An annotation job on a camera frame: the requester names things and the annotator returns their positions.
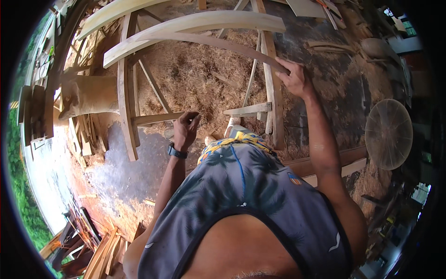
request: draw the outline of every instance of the wristwatch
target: wristwatch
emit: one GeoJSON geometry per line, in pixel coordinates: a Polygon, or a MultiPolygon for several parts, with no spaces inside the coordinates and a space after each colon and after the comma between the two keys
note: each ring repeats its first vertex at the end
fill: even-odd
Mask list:
{"type": "Polygon", "coordinates": [[[186,158],[187,158],[187,155],[189,154],[189,152],[180,152],[180,151],[178,151],[178,150],[175,150],[175,149],[173,148],[173,144],[174,144],[173,142],[171,142],[171,143],[169,144],[169,147],[167,148],[167,153],[169,153],[169,155],[178,157],[178,158],[180,158],[180,159],[186,159],[186,158]]]}

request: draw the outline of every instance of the man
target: man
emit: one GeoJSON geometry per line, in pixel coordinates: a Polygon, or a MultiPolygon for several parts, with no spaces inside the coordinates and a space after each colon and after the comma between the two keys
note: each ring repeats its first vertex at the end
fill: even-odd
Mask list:
{"type": "Polygon", "coordinates": [[[198,112],[174,123],[175,143],[154,218],[128,247],[128,278],[347,278],[364,257],[364,215],[341,178],[338,147],[301,64],[277,72],[306,106],[315,189],[266,143],[230,123],[185,179],[198,112]]]}

